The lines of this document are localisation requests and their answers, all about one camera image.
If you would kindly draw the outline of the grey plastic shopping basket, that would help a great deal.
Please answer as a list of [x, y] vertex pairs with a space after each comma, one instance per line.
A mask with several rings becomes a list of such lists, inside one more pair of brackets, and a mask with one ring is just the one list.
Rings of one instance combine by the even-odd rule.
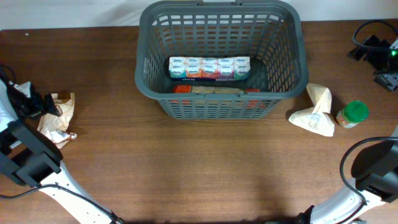
[[[248, 56], [251, 71], [243, 81], [205, 81], [237, 93], [174, 93], [172, 56]], [[155, 2], [139, 20], [135, 83], [176, 119], [262, 118], [307, 86], [299, 14], [282, 1]]]

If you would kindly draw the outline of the beige paper flour bag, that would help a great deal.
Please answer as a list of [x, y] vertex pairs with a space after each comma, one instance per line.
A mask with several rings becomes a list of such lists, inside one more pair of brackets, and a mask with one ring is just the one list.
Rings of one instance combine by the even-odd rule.
[[331, 91], [325, 86], [314, 83], [308, 83], [306, 89], [313, 107], [294, 112], [289, 117], [289, 122], [307, 131], [333, 137], [335, 124], [329, 116], [332, 103]]

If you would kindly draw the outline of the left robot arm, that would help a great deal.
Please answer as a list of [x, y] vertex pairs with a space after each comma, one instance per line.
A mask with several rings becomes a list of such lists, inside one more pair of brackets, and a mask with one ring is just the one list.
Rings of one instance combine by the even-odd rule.
[[40, 96], [30, 83], [1, 79], [1, 173], [18, 185], [43, 192], [80, 223], [124, 223], [93, 199], [71, 176], [59, 148], [25, 119], [60, 116], [51, 95]]

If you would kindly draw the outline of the brown snack bag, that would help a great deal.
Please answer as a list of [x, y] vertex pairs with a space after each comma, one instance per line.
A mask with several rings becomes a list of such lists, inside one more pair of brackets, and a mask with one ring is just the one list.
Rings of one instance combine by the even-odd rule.
[[52, 93], [51, 96], [60, 116], [46, 114], [41, 117], [37, 130], [61, 149], [66, 143], [77, 138], [77, 134], [68, 131], [75, 109], [75, 94]]

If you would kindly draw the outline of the spaghetti packet with orange ends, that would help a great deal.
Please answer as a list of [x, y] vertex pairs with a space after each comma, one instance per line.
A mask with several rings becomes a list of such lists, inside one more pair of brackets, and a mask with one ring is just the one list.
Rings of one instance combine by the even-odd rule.
[[256, 88], [230, 88], [230, 87], [215, 87], [215, 86], [193, 86], [193, 85], [176, 85], [173, 88], [174, 93], [196, 93], [196, 94], [208, 94], [208, 93], [243, 93], [247, 94], [250, 92], [260, 92], [260, 89]]

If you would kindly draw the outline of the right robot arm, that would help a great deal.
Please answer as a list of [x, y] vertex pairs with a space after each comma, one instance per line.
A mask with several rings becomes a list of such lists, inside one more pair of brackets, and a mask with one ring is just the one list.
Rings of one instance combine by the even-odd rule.
[[[359, 146], [363, 148], [351, 167], [347, 180], [344, 165], [348, 156]], [[327, 201], [312, 205], [300, 213], [294, 223], [353, 223], [364, 212], [397, 200], [397, 137], [367, 138], [351, 146], [340, 162], [340, 177], [344, 187]]]

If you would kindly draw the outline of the green lidded spice jar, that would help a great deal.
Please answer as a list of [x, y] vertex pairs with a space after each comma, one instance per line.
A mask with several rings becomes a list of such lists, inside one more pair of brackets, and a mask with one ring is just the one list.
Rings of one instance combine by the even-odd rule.
[[353, 128], [365, 121], [369, 116], [369, 108], [362, 101], [348, 103], [336, 115], [336, 122], [343, 128]]

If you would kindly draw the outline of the white tissue multipack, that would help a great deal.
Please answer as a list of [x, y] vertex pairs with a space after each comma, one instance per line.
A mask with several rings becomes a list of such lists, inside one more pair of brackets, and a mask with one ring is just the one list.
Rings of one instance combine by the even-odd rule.
[[181, 81], [240, 81], [249, 77], [250, 57], [170, 57], [169, 74]]

